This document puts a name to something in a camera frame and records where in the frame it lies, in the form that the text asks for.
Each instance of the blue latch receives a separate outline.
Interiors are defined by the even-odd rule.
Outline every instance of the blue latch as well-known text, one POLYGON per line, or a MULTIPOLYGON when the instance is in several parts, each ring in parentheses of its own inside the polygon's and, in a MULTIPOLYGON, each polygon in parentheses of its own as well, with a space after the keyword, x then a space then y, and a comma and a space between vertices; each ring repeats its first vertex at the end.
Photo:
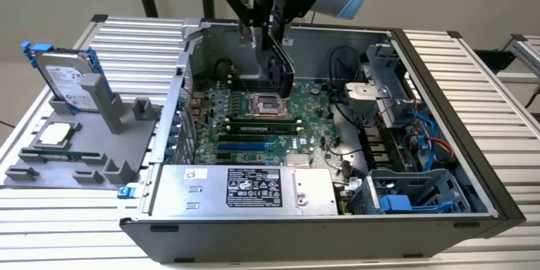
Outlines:
POLYGON ((380 198, 380 208, 388 213, 412 211, 411 201, 407 195, 386 195, 380 198))
POLYGON ((134 199, 135 190, 136 190, 136 188, 132 188, 132 187, 122 187, 122 188, 119 188, 119 193, 116 194, 116 197, 119 199, 134 199))

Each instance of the blue tab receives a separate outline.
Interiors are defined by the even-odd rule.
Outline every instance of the blue tab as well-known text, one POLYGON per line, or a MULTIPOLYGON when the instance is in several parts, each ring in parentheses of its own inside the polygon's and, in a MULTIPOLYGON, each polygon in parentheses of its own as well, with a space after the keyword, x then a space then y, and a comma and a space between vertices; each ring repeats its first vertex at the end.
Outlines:
POLYGON ((132 187, 122 187, 122 188, 119 188, 119 193, 116 194, 116 197, 119 199, 134 199, 135 190, 136 190, 136 188, 132 188, 132 187))
POLYGON ((51 44, 35 44, 34 47, 31 48, 31 50, 36 51, 36 52, 48 52, 54 48, 55 48, 55 46, 51 44))
POLYGON ((380 198, 380 207, 384 212, 411 212, 412 206, 407 195, 386 195, 380 198))

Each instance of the sticker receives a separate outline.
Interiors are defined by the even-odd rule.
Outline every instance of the sticker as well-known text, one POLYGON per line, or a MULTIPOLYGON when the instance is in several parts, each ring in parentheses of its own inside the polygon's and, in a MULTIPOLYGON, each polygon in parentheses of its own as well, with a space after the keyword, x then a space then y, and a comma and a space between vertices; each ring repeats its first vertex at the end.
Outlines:
POLYGON ((186 169, 184 179, 186 180, 204 180, 208 178, 208 169, 196 168, 186 169))
POLYGON ((283 38, 282 45, 287 47, 292 47, 295 44, 295 39, 292 38, 283 38))
POLYGON ((83 110, 98 110, 91 94, 82 88, 82 72, 68 66, 47 66, 54 84, 66 102, 83 110))
POLYGON ((283 207, 279 169, 228 169, 227 205, 283 207))
POLYGON ((240 131, 256 131, 256 132, 266 132, 268 128, 264 126, 242 126, 240 131))

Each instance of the pci express slot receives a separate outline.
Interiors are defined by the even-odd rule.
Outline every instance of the pci express slot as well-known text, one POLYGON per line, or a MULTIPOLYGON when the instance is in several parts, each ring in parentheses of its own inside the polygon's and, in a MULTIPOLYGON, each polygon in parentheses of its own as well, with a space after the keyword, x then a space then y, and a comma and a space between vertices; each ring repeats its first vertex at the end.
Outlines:
POLYGON ((264 142, 239 142, 218 144, 218 150, 266 151, 268 145, 264 142))

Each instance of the hard drive label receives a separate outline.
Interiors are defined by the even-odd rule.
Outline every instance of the hard drive label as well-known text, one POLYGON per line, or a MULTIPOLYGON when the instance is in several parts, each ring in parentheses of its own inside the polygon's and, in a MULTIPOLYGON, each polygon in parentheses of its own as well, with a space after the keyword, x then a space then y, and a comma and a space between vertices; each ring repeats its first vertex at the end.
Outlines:
POLYGON ((279 169, 228 169, 227 205, 283 207, 279 169))
POLYGON ((66 102, 83 110, 98 110, 91 94, 82 88, 82 72, 70 66, 47 66, 54 84, 66 102))

